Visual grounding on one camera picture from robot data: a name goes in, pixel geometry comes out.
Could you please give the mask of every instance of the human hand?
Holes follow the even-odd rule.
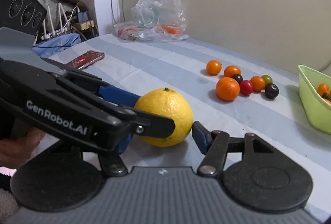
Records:
[[[31,128],[25,137],[0,140],[0,166],[17,169],[24,165],[45,134],[39,129]]]

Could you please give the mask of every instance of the green plastic basket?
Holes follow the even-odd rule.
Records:
[[[308,120],[314,128],[331,134],[331,105],[315,90],[322,83],[331,86],[331,77],[299,65],[299,95]]]

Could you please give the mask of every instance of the blue cloth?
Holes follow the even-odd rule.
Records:
[[[38,56],[48,58],[81,42],[79,33],[64,34],[35,45],[32,52]]]

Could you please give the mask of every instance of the plastic bag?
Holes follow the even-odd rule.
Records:
[[[126,40],[176,41],[187,39],[185,10],[181,0],[138,0],[131,9],[135,21],[115,25]]]

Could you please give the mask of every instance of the orange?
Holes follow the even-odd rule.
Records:
[[[251,82],[253,84],[254,92],[260,92],[265,88],[265,81],[262,77],[252,77]]]
[[[206,70],[210,75],[218,75],[222,69],[222,64],[217,60],[211,60],[207,63]]]
[[[331,102],[328,99],[323,99],[325,102],[327,102],[328,104],[331,104]]]
[[[223,101],[233,101],[239,92],[239,83],[233,78],[223,77],[216,84],[216,95]]]
[[[318,86],[317,93],[320,96],[322,96],[325,93],[330,95],[330,87],[327,84],[322,83]]]
[[[153,146],[174,146],[184,141],[190,133],[193,124],[193,111],[182,95],[171,88],[159,88],[141,96],[136,109],[173,119],[175,129],[173,133],[163,139],[140,136],[146,143]]]
[[[234,65],[230,65],[225,68],[224,70],[224,76],[225,77],[232,77],[233,75],[241,75],[241,70]]]

